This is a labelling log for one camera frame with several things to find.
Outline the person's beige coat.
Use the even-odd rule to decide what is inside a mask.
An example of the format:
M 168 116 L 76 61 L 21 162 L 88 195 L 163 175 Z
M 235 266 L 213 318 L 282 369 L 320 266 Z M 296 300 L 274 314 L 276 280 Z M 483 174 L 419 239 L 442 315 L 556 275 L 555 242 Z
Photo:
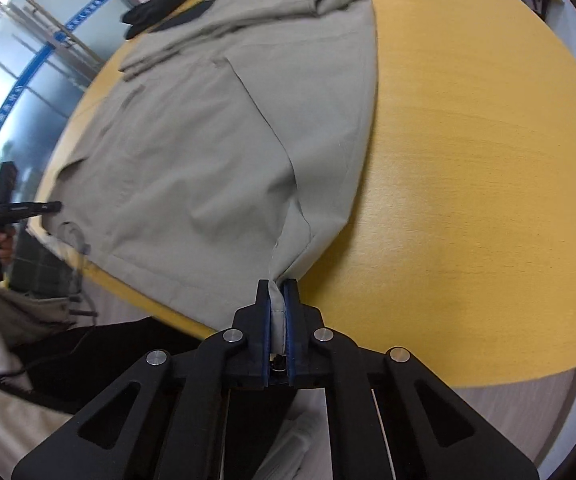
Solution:
M 80 316 L 65 332 L 13 346 L 0 333 L 0 479 L 147 352 L 199 346 L 97 284 L 84 284 L 82 296 L 92 321 Z

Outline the beige and black jacket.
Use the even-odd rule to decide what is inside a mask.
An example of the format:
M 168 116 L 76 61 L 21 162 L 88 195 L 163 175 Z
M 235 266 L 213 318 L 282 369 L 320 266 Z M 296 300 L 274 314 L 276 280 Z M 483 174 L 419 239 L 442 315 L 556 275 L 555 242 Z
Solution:
M 349 221 L 378 87 L 373 0 L 203 0 L 143 36 L 51 192 L 89 259 L 225 328 L 267 281 L 271 348 L 287 278 Z

